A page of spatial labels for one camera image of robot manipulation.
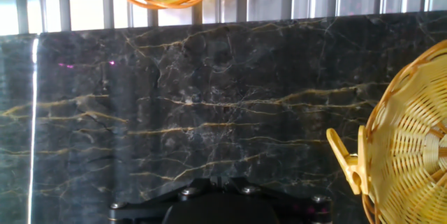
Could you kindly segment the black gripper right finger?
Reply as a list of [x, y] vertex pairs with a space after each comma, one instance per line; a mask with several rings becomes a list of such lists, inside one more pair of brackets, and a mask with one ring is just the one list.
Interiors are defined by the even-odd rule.
[[251, 183], [244, 177], [224, 177], [223, 192], [242, 196], [247, 204], [266, 204], [277, 223], [332, 222], [332, 199], [327, 195], [296, 197]]

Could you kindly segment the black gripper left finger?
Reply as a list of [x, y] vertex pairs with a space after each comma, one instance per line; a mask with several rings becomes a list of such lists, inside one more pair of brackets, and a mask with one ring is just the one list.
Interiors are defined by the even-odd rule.
[[113, 202], [109, 206], [110, 223], [158, 223], [162, 222], [173, 205], [215, 193], [219, 189], [219, 178], [199, 178], [191, 183], [141, 203]]

